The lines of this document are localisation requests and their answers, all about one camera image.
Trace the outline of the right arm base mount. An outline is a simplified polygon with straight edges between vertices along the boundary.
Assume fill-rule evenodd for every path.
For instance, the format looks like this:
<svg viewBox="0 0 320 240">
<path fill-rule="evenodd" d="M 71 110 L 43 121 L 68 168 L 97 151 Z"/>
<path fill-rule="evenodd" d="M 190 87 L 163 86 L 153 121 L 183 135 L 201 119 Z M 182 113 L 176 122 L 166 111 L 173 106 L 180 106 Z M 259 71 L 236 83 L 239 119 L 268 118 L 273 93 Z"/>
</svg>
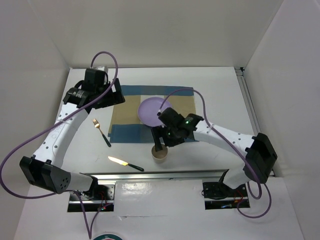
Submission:
<svg viewBox="0 0 320 240">
<path fill-rule="evenodd" d="M 247 187 L 245 184 L 236 189 L 219 183 L 203 182 L 201 195 L 204 197 L 206 210 L 225 210 L 239 208 L 250 208 Z"/>
</svg>

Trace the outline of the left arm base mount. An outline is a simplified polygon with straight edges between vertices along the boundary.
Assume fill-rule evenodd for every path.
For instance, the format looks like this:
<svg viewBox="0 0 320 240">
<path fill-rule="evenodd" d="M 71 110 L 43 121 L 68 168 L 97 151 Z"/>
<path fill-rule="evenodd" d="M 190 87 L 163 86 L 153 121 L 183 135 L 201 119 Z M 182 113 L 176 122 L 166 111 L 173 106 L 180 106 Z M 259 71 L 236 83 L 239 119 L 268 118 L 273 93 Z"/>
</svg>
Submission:
<svg viewBox="0 0 320 240">
<path fill-rule="evenodd" d="M 83 192 L 79 193 L 84 210 L 86 212 L 97 212 L 98 209 L 102 208 L 102 212 L 113 212 L 115 190 L 115 184 L 104 184 L 98 188 L 97 192 L 93 196 L 88 196 Z M 80 200 L 74 192 L 71 192 L 69 195 L 67 212 L 82 212 Z"/>
</svg>

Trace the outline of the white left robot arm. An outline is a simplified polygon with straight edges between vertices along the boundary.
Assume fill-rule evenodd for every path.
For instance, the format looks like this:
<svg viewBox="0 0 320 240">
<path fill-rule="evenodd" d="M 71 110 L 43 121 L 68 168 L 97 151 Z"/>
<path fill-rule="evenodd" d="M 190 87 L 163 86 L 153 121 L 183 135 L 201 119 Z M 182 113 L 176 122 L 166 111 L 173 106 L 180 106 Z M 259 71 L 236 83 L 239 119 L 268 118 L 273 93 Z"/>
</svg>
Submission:
<svg viewBox="0 0 320 240">
<path fill-rule="evenodd" d="M 125 102 L 119 79 L 108 81 L 108 74 L 88 68 L 84 79 L 70 88 L 63 98 L 58 125 L 50 130 L 42 145 L 31 157 L 24 156 L 19 166 L 27 181 L 55 194 L 77 191 L 88 200 L 99 193 L 98 179 L 84 173 L 62 169 L 66 152 L 76 132 L 93 109 Z"/>
</svg>

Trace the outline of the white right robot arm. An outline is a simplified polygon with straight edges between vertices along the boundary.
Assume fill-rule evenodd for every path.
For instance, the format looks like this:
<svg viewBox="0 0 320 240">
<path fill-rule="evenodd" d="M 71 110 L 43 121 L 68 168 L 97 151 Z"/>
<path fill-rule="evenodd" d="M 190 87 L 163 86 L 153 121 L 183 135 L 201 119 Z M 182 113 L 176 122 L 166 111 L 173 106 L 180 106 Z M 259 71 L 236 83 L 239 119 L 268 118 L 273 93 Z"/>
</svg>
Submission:
<svg viewBox="0 0 320 240">
<path fill-rule="evenodd" d="M 257 184 L 268 181 L 278 156 L 267 135 L 235 132 L 193 113 L 183 117 L 171 107 L 158 110 L 156 118 L 161 122 L 151 130 L 156 151 L 160 150 L 160 139 L 166 147 L 180 145 L 189 139 L 211 144 L 240 157 L 242 164 L 227 170 L 220 178 L 218 190 L 223 196 L 230 196 L 236 188 L 250 181 Z"/>
</svg>

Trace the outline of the blue beige checked cloth napkin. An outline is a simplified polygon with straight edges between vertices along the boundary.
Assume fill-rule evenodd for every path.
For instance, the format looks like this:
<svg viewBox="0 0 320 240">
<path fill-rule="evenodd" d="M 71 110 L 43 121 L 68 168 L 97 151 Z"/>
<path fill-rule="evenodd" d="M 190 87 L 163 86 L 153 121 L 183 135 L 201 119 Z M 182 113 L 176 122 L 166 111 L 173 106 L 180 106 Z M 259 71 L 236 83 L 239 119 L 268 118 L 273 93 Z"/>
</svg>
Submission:
<svg viewBox="0 0 320 240">
<path fill-rule="evenodd" d="M 123 85 L 122 93 L 125 102 L 113 107 L 108 137 L 111 143 L 146 144 L 152 143 L 153 137 L 150 127 L 142 123 L 138 117 L 138 108 L 149 98 L 168 98 L 171 107 L 184 117 L 196 112 L 195 97 L 190 86 L 164 85 Z"/>
</svg>

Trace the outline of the beige plastic cup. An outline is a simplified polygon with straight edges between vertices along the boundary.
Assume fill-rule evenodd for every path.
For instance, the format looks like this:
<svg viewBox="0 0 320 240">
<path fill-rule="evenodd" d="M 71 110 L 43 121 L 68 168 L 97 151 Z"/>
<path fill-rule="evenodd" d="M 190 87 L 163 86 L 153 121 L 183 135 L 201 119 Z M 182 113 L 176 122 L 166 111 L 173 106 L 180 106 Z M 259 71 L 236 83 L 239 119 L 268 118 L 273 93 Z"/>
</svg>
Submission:
<svg viewBox="0 0 320 240">
<path fill-rule="evenodd" d="M 154 160 L 155 163 L 157 164 L 161 164 L 163 163 L 166 158 L 167 158 L 167 155 L 168 155 L 168 148 L 162 144 L 161 145 L 161 150 L 159 151 L 156 151 L 156 146 L 154 145 L 151 149 L 151 155 L 152 155 L 152 158 Z"/>
</svg>

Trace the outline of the purple plastic plate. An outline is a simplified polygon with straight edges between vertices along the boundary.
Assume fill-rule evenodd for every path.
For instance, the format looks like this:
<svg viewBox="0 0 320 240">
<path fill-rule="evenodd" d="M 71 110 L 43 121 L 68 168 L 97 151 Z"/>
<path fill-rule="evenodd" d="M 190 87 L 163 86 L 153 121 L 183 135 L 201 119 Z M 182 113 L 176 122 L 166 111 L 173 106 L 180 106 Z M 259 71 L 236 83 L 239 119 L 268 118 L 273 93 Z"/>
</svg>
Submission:
<svg viewBox="0 0 320 240">
<path fill-rule="evenodd" d="M 143 100 L 137 110 L 140 121 L 148 127 L 158 127 L 163 123 L 158 118 L 158 112 L 163 103 L 162 97 L 154 96 Z"/>
</svg>

